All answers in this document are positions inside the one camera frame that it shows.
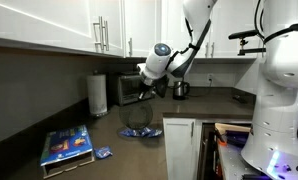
toaster oven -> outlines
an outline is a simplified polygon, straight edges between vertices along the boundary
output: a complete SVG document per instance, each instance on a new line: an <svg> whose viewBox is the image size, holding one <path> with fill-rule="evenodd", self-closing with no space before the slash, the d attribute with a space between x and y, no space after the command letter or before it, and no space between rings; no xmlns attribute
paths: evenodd
<svg viewBox="0 0 298 180"><path fill-rule="evenodd" d="M119 106L139 101L141 76L138 72L122 72L109 75L109 94L111 101ZM146 93L143 99L153 98Z"/></svg>

box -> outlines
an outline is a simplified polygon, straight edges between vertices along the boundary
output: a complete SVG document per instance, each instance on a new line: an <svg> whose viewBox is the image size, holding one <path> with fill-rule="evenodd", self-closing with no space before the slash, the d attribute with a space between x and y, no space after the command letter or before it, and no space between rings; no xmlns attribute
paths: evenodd
<svg viewBox="0 0 298 180"><path fill-rule="evenodd" d="M93 161L93 147L85 125L47 134L40 160L44 178Z"/></svg>

kettle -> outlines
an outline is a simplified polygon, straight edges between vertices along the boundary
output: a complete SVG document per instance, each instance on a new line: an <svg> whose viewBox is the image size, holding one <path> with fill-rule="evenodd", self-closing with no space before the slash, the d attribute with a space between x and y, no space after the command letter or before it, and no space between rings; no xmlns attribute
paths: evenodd
<svg viewBox="0 0 298 180"><path fill-rule="evenodd" d="M185 100L190 91L190 84L184 81L175 81L173 86L173 99Z"/></svg>

dark countertop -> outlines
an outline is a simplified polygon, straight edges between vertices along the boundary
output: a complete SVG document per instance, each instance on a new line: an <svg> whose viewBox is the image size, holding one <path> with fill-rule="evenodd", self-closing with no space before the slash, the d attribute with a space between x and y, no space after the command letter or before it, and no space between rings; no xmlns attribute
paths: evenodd
<svg viewBox="0 0 298 180"><path fill-rule="evenodd" d="M192 90L184 101L166 97L149 100L153 109L150 127L163 129L163 117L182 117L206 120L251 121L253 103L240 104L232 99L232 88L204 88ZM124 129L119 119L119 107L99 119L89 116L88 103L82 101L42 122L0 142L0 179L42 179L39 160L45 135L54 130L86 124L94 147L109 145L113 156L52 177L52 180L101 179L125 180L167 179L164 137L126 138L118 133Z"/></svg>

white cabinet door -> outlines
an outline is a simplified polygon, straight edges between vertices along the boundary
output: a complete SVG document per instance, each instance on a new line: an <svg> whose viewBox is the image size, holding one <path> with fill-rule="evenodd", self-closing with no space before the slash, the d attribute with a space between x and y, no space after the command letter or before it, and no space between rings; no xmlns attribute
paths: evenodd
<svg viewBox="0 0 298 180"><path fill-rule="evenodd" d="M0 0L0 38L95 52L93 0Z"/></svg>
<svg viewBox="0 0 298 180"><path fill-rule="evenodd" d="M239 39L229 40L233 33L253 30L257 0L218 0L213 8L210 29L209 58L256 58L257 53L238 56ZM258 48L258 36L249 37L244 49Z"/></svg>
<svg viewBox="0 0 298 180"><path fill-rule="evenodd" d="M195 119L163 118L168 179L196 179Z"/></svg>
<svg viewBox="0 0 298 180"><path fill-rule="evenodd" d="M95 0L96 3L96 16L101 16L103 25L107 22L107 27L102 28L103 40L105 47L104 50L100 45L96 46L96 52L124 56L124 41L123 41L123 2L122 0ZM100 28L96 26L96 41L100 42Z"/></svg>
<svg viewBox="0 0 298 180"><path fill-rule="evenodd" d="M190 36L185 23L185 16L182 8L183 0L162 1L162 25L161 39L170 47L177 50L184 50L190 43ZM209 41L209 33L206 35L196 58L206 58L206 45Z"/></svg>
<svg viewBox="0 0 298 180"><path fill-rule="evenodd" d="M125 0L126 57L147 57L161 41L161 0Z"/></svg>

